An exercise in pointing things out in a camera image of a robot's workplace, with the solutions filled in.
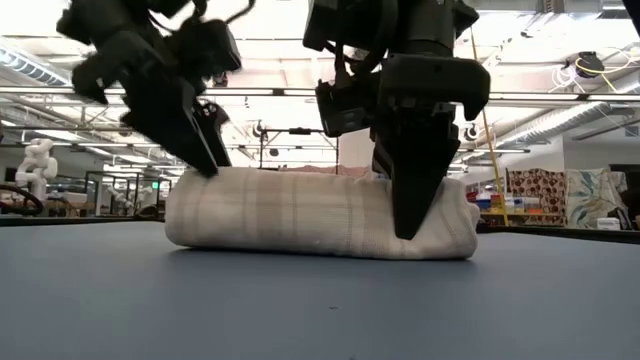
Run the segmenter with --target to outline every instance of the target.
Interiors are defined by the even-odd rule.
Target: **wall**
[[[528,154],[502,154],[498,159],[500,176],[505,175],[505,169],[527,170],[542,168],[549,171],[564,171],[565,159],[563,155],[563,139],[556,137],[548,145],[532,145]],[[465,184],[487,181],[495,178],[493,167],[469,167],[469,173],[455,175]]]
[[[640,164],[640,144],[590,144],[565,141],[564,158],[567,169],[598,169],[610,164]]]
[[[86,171],[100,171],[104,163],[87,153],[72,152],[68,148],[55,147],[53,154],[58,160],[58,174],[84,178]],[[24,149],[0,149],[0,182],[4,181],[7,167],[17,168],[24,159]]]

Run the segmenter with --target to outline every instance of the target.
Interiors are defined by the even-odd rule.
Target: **yellow cable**
[[[476,38],[473,35],[473,27],[471,31],[471,45],[473,46],[473,58],[478,61],[478,50],[476,49]],[[482,121],[484,122],[484,133],[487,138],[487,145],[489,145],[489,155],[491,156],[491,163],[493,164],[493,172],[496,178],[496,185],[498,186],[498,195],[500,196],[500,206],[502,207],[502,217],[504,218],[504,226],[509,226],[509,217],[507,216],[507,205],[504,200],[504,192],[502,191],[502,182],[500,181],[500,171],[498,170],[498,161],[496,160],[496,153],[493,151],[493,144],[491,142],[491,132],[489,131],[489,123],[487,122],[487,113],[482,109]]]
[[[614,93],[618,93],[618,89],[616,89],[615,86],[613,86],[613,84],[611,83],[611,81],[609,80],[609,78],[605,75],[602,74],[602,78],[604,79],[604,81],[607,83],[607,85],[609,85],[609,87],[611,88],[611,90],[613,90]]]
[[[605,70],[605,71],[599,71],[599,70],[591,70],[591,69],[587,69],[586,67],[580,65],[580,60],[582,60],[582,58],[577,58],[576,59],[576,67],[582,71],[591,73],[591,74],[598,74],[598,75],[604,75],[604,74],[613,74],[616,73],[618,71],[627,69],[632,63],[633,60],[631,58],[629,58],[629,62],[627,62],[624,66],[621,67],[617,67],[615,69],[611,69],[611,70]]]

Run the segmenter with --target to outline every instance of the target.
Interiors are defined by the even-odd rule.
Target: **plaid towel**
[[[167,200],[166,233],[195,248],[379,259],[462,259],[477,246],[480,213],[464,185],[444,179],[411,241],[395,237],[387,180],[224,167],[187,172]]]

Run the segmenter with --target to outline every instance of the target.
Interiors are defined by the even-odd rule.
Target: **table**
[[[159,223],[0,228],[2,359],[638,359],[640,246],[470,261],[183,250]]]

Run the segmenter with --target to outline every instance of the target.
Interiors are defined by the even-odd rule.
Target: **patterned fabric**
[[[507,192],[511,192],[514,197],[538,198],[543,214],[557,214],[557,216],[527,216],[524,225],[565,225],[564,173],[530,169],[507,171],[507,175],[509,178]]]
[[[418,234],[395,237],[390,182],[223,167],[185,173],[169,195],[166,233],[187,247],[286,251],[381,259],[473,255],[478,207],[444,179]]]
[[[626,190],[624,174],[609,169],[567,170],[567,226],[597,229],[598,218],[609,217],[617,208],[627,208],[619,191]]]

